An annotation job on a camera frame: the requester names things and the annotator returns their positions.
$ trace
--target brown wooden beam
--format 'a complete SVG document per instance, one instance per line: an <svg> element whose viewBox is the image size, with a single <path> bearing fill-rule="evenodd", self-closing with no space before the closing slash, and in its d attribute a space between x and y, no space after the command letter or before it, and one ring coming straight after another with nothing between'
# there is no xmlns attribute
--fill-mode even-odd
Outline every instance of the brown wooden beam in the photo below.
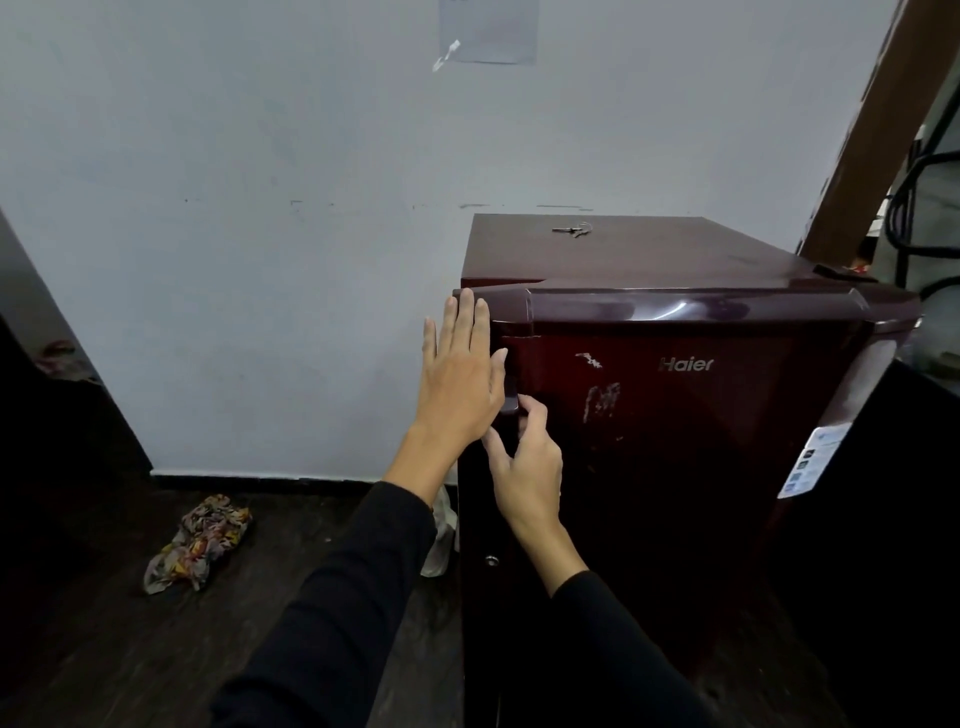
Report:
<svg viewBox="0 0 960 728"><path fill-rule="evenodd" d="M800 255L848 265L960 48L960 1L904 0Z"/></svg>

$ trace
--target floral cloth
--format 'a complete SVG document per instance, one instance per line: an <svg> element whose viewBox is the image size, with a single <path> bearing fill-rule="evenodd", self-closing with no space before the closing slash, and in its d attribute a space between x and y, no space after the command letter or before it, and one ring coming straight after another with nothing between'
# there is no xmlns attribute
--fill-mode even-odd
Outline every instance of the floral cloth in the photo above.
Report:
<svg viewBox="0 0 960 728"><path fill-rule="evenodd" d="M189 579L198 592L210 575L210 564L237 547L252 520L250 508L230 505L227 496L210 496L180 519L173 541L150 560L143 591L157 594Z"/></svg>

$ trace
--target person's left hand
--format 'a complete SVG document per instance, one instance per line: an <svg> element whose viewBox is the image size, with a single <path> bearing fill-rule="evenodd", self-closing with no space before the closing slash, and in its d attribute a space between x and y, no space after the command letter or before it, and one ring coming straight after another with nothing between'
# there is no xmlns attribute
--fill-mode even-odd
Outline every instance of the person's left hand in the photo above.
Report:
<svg viewBox="0 0 960 728"><path fill-rule="evenodd" d="M490 310L473 291L452 296L444 306L444 323L423 324L423 367L417 417L407 431L384 480L433 503L450 466L464 448L479 440L503 406L507 350L490 354Z"/></svg>

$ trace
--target black long-sleeved shirt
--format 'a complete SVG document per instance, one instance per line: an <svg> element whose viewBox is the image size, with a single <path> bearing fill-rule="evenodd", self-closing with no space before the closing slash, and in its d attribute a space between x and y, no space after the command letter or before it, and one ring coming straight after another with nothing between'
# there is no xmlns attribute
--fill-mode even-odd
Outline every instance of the black long-sleeved shirt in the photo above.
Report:
<svg viewBox="0 0 960 728"><path fill-rule="evenodd" d="M414 582L435 538L430 509L377 483L247 668L217 694L215 728L364 726ZM708 726L693 689L594 573L550 600L603 711L634 725Z"/></svg>

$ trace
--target person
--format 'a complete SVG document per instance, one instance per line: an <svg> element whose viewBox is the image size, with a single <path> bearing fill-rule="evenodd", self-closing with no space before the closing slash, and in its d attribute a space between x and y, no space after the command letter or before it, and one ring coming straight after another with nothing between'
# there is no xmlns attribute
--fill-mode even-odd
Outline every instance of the person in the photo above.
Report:
<svg viewBox="0 0 960 728"><path fill-rule="evenodd" d="M588 570L561 524L563 459L546 407L520 396L527 417L514 457L492 429L506 354L490 355L490 312L469 289L459 306L447 299L439 339L426 320L417 414L393 464L246 668L219 690L216 728L366 725L435 538L430 506L457 457L481 438L497 506L550 596L558 639L574 645L590 689L603 691L588 700L624 724L709 725L696 692Z"/></svg>

